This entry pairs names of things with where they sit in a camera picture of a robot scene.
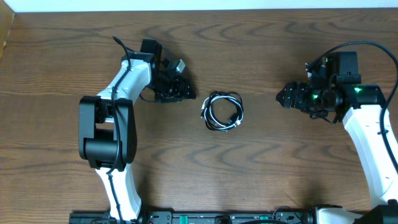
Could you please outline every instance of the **green led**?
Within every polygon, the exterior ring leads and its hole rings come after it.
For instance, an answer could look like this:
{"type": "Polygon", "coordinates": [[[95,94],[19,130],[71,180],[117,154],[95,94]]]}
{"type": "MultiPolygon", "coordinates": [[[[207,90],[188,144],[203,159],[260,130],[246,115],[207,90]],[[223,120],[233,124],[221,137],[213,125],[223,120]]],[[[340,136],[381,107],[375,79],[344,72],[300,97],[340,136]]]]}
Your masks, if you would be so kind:
{"type": "Polygon", "coordinates": [[[358,88],[358,87],[355,87],[354,90],[355,90],[356,93],[359,93],[362,89],[358,88]]]}

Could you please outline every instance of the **wooden table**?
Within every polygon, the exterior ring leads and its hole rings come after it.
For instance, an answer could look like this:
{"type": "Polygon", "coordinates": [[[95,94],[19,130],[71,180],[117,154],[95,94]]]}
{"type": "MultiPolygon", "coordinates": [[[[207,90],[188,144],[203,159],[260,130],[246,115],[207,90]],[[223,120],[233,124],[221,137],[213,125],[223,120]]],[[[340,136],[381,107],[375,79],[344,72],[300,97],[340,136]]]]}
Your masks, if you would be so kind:
{"type": "MultiPolygon", "coordinates": [[[[369,209],[356,149],[342,124],[285,110],[276,93],[306,80],[304,63],[352,40],[398,54],[398,9],[18,14],[0,60],[0,223],[66,223],[109,208],[100,178],[78,154],[78,103],[105,88],[123,51],[157,39],[184,59],[196,100],[135,107],[133,164],[144,203],[174,210],[264,211],[316,203],[369,209]],[[212,90],[244,100],[244,121],[211,132],[200,107],[212,90]]],[[[388,56],[357,50],[363,83],[390,93],[388,56]]],[[[390,107],[398,128],[397,100],[390,107]]]]}

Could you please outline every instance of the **white background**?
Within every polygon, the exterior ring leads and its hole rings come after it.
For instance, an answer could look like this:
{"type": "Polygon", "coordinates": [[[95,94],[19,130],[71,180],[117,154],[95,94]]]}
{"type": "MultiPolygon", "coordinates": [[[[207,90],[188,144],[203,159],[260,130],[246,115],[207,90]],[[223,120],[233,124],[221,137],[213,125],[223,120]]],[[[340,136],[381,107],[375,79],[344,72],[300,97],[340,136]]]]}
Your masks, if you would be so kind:
{"type": "Polygon", "coordinates": [[[14,12],[398,7],[398,0],[5,0],[14,12]]]}

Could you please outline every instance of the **cable bundle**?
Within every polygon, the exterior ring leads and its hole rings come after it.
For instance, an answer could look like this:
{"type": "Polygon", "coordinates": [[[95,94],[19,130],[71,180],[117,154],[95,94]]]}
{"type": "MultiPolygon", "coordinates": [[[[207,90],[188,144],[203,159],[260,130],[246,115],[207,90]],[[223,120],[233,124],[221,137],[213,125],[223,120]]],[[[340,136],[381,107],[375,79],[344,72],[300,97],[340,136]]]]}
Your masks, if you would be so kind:
{"type": "Polygon", "coordinates": [[[214,91],[213,93],[210,93],[210,96],[204,100],[203,105],[201,106],[200,118],[205,118],[206,127],[212,131],[227,132],[237,127],[243,120],[243,102],[241,96],[235,92],[214,91]],[[229,118],[227,123],[221,122],[214,115],[211,104],[218,99],[228,100],[236,107],[236,113],[229,118]]]}

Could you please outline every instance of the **wood grain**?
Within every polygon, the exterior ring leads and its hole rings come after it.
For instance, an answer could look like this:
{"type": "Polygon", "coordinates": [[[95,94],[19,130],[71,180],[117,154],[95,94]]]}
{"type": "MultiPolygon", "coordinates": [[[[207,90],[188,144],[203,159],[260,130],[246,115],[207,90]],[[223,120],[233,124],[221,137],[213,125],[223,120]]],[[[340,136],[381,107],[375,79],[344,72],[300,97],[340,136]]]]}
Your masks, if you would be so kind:
{"type": "MultiPolygon", "coordinates": [[[[66,223],[107,210],[100,178],[78,155],[78,102],[120,69],[116,34],[130,48],[154,38],[184,59],[198,98],[138,101],[133,169],[148,205],[175,210],[272,210],[316,203],[369,209],[361,164],[342,124],[284,110],[276,93],[305,80],[304,63],[343,42],[373,40],[398,54],[398,9],[18,14],[0,60],[0,223],[66,223]],[[212,90],[244,100],[242,125],[205,128],[212,90]]],[[[364,83],[385,94],[392,62],[357,50],[364,83]]],[[[397,101],[390,107],[398,128],[397,101]]]]}

